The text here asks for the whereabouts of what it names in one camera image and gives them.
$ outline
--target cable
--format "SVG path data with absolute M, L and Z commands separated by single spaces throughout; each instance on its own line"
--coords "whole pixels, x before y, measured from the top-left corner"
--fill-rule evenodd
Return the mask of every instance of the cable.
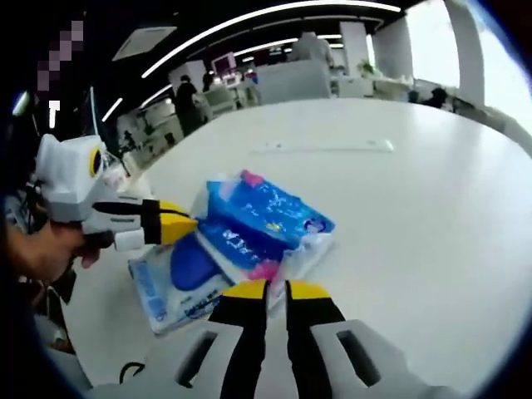
M 145 364 L 138 363 L 138 362 L 128 362 L 128 363 L 126 363 L 124 365 L 124 367 L 120 371 L 120 376 L 118 378 L 118 381 L 119 381 L 120 384 L 122 382 L 124 382 L 124 377 L 126 376 L 126 372 L 132 367 L 137 367 L 136 371 L 133 373 L 133 376 L 136 376 L 139 372 L 144 370 Z
M 42 182 L 38 181 L 35 184 L 31 185 L 31 187 L 26 186 L 26 205 L 27 205 L 27 233 L 31 234 L 34 232 L 34 229 L 32 226 L 32 218 L 33 218 L 33 224 L 37 222 L 37 216 L 35 213 L 37 212 L 37 204 L 38 204 L 38 192 L 41 188 Z

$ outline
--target table surface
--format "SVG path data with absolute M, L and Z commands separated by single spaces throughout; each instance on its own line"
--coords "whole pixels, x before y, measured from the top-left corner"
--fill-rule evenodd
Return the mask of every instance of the table surface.
M 367 139 L 395 150 L 331 148 Z M 306 145 L 314 150 L 298 150 Z M 276 146 L 293 150 L 264 150 Z M 513 141 L 427 106 L 299 101 L 223 115 L 146 175 L 155 197 L 188 207 L 205 180 L 243 168 L 337 222 L 335 247 L 308 279 L 398 346 L 426 382 L 473 392 L 503 364 L 532 304 L 532 160 Z M 126 266 L 143 252 L 103 251 L 64 307 L 94 385 L 116 383 L 156 340 Z M 266 382 L 291 378 L 283 323 L 268 324 L 258 397 L 297 397 L 293 380 Z

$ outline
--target computer monitor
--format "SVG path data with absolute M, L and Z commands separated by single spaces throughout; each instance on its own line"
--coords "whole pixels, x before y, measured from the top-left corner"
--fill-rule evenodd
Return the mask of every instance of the computer monitor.
M 221 57 L 214 59 L 211 62 L 214 72 L 217 75 L 222 76 L 225 72 L 236 67 L 236 60 L 234 54 L 229 52 Z
M 239 77 L 236 75 L 224 77 L 224 83 L 228 88 L 238 85 L 239 82 Z

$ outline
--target blue tissue package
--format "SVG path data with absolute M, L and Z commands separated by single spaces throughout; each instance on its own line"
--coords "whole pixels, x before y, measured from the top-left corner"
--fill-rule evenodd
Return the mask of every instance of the blue tissue package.
M 335 224 L 299 197 L 247 170 L 236 180 L 207 182 L 207 217 L 199 231 L 220 253 L 244 269 L 280 262 L 301 238 L 331 233 Z

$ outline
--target curved ceiling light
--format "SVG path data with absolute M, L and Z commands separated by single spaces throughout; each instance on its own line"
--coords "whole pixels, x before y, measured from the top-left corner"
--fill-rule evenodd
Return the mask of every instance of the curved ceiling light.
M 261 44 L 260 46 L 246 48 L 240 52 L 234 54 L 235 57 L 242 56 L 243 54 L 248 54 L 249 52 L 257 52 L 258 50 L 264 50 L 265 48 L 282 46 L 283 44 L 295 43 L 298 39 L 293 37 L 292 39 L 277 40 L 276 42 Z
M 115 104 L 113 104 L 111 106 L 111 108 L 109 108 L 109 111 L 103 116 L 103 118 L 101 118 L 101 121 L 102 122 L 105 122 L 107 121 L 107 119 L 109 119 L 109 116 L 111 116 L 111 114 L 113 113 L 113 111 L 120 105 L 120 103 L 123 101 L 124 99 L 122 97 L 120 97 L 118 100 L 115 101 Z
M 163 87 L 162 89 L 160 89 L 159 91 L 157 91 L 153 96 L 149 96 L 148 98 L 146 98 L 144 100 L 144 102 L 142 104 L 140 104 L 140 108 L 144 108 L 145 106 L 147 106 L 149 103 L 151 103 L 155 98 L 157 98 L 158 96 L 160 96 L 161 94 L 163 94 L 165 91 L 167 91 L 168 89 L 170 89 L 172 87 L 171 83 L 169 85 L 166 85 L 165 87 Z
M 194 43 L 200 41 L 201 39 L 206 38 L 207 36 L 212 35 L 213 33 L 216 33 L 218 31 L 221 31 L 222 29 L 225 29 L 226 27 L 230 27 L 236 23 L 240 23 L 243 21 L 247 21 L 248 19 L 260 17 L 261 15 L 270 14 L 272 12 L 279 12 L 279 11 L 285 11 L 285 10 L 291 10 L 294 8 L 301 8 L 301 7 L 316 7 L 316 6 L 356 6 L 356 7 L 370 7 L 370 8 L 379 8 L 381 10 L 387 10 L 392 12 L 400 12 L 401 9 L 399 7 L 395 6 L 389 6 L 387 4 L 380 4 L 379 2 L 366 2 L 366 1 L 358 1 L 358 0 L 308 0 L 306 2 L 291 2 L 288 4 L 281 4 L 279 6 L 273 6 L 264 8 L 262 10 L 249 12 L 247 14 L 241 15 L 240 17 L 229 19 L 226 22 L 220 23 L 219 25 L 216 25 L 215 27 L 212 27 L 205 32 L 200 33 L 199 35 L 196 35 L 192 37 L 191 39 L 187 40 L 180 46 L 176 47 L 174 50 L 166 54 L 164 57 L 162 57 L 158 62 L 150 66 L 143 74 L 142 78 L 146 78 L 151 73 L 153 73 L 154 70 L 156 70 L 158 67 L 163 65 L 165 62 L 167 62 L 169 59 L 171 59 L 176 54 L 182 52 L 187 47 L 192 46 Z
M 341 39 L 342 35 L 318 35 L 318 39 L 326 39 L 326 40 L 332 40 L 332 39 Z

